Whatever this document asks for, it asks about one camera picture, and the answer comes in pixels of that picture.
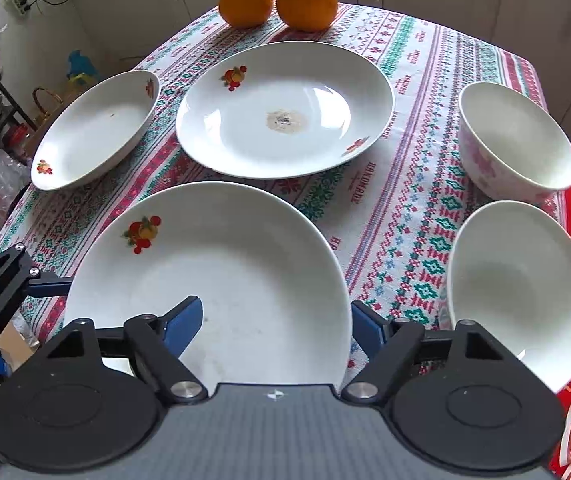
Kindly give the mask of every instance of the bowl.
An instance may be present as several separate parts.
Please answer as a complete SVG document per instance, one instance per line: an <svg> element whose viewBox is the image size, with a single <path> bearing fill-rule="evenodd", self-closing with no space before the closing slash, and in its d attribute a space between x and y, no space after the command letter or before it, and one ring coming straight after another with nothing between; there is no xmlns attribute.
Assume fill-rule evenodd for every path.
<svg viewBox="0 0 571 480"><path fill-rule="evenodd" d="M45 191L86 184L121 162L154 118L158 77L133 70L78 97L54 121L32 162L32 182Z"/></svg>
<svg viewBox="0 0 571 480"><path fill-rule="evenodd" d="M197 162L240 178L291 178L355 158L394 109L381 70L345 48L286 41L216 64L190 87L176 134Z"/></svg>
<svg viewBox="0 0 571 480"><path fill-rule="evenodd" d="M459 153L468 176L494 200L541 203L571 186L571 144L545 110L503 85L459 94Z"/></svg>
<svg viewBox="0 0 571 480"><path fill-rule="evenodd" d="M473 319L553 392L571 380L571 238L512 201L475 211L454 239L439 321Z"/></svg>
<svg viewBox="0 0 571 480"><path fill-rule="evenodd" d="M341 267L293 206L241 184L171 187L127 209L76 271L65 322L122 326L192 294L203 326L181 361L210 394L224 382L341 385L352 336Z"/></svg>

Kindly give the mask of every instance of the metal screw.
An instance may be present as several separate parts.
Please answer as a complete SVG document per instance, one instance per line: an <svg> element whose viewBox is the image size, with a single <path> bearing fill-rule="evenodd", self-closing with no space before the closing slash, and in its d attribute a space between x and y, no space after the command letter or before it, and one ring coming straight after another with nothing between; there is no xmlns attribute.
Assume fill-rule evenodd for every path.
<svg viewBox="0 0 571 480"><path fill-rule="evenodd" d="M371 399L379 393L379 388L370 383L352 383L347 385L347 393L355 399Z"/></svg>
<svg viewBox="0 0 571 480"><path fill-rule="evenodd" d="M203 391L203 386L194 381L181 381L180 383L172 384L170 391L177 397L192 399Z"/></svg>

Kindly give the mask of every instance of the orange fruit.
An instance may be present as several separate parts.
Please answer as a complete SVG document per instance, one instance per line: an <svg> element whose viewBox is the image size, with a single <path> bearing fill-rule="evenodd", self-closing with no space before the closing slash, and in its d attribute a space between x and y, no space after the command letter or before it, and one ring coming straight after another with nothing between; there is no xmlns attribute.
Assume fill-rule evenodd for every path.
<svg viewBox="0 0 571 480"><path fill-rule="evenodd" d="M338 8L338 0L276 0L276 10L281 19L290 27L304 32L328 28Z"/></svg>
<svg viewBox="0 0 571 480"><path fill-rule="evenodd" d="M220 16L234 28L250 28L267 22L274 0L219 0Z"/></svg>

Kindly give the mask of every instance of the oval plate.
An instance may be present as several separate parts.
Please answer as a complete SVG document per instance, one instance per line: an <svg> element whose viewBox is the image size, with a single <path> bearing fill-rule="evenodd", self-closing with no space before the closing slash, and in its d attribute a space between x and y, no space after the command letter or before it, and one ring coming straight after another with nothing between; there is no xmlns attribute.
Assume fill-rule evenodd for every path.
<svg viewBox="0 0 571 480"><path fill-rule="evenodd" d="M176 135L194 160L241 178L318 173L363 153L385 131L394 93L379 68L345 48L285 41L221 61L187 91Z"/></svg>
<svg viewBox="0 0 571 480"><path fill-rule="evenodd" d="M121 162L154 118L158 77L132 70L79 96L54 121L32 162L32 182L44 191L81 186Z"/></svg>
<svg viewBox="0 0 571 480"><path fill-rule="evenodd" d="M181 361L211 394L220 382L341 384L352 320L339 263L294 207L241 184L172 187L124 212L81 262L65 322L122 326L191 294L203 326Z"/></svg>

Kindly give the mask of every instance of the tablecloth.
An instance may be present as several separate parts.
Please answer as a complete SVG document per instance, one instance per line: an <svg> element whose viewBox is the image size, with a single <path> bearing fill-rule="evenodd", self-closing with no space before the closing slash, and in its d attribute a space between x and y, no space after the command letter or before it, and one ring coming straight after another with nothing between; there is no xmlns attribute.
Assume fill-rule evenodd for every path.
<svg viewBox="0 0 571 480"><path fill-rule="evenodd" d="M190 85L225 57L288 40L337 44L380 67L396 94L392 121L381 138L347 164L287 180L229 178L191 160L176 140L174 124ZM233 180L274 193L312 220L334 249L353 300L382 316L409 317L429 328L437 327L435 300L456 230L488 200L470 184L459 161L459 91L473 81L498 82L545 107L526 60L434 23L346 4L332 26L316 34L287 28L275 12L262 27L233 30L213 9L137 68L152 70L162 83L142 141L117 168L86 186L59 192L30 187L0 232L0 251L23 241L41 269L71 276L95 238L133 203L185 182ZM562 224L564 207L562 194L543 205ZM64 309L65 298L28 298L22 305L42 341L61 327ZM348 376L363 359L353 344Z"/></svg>

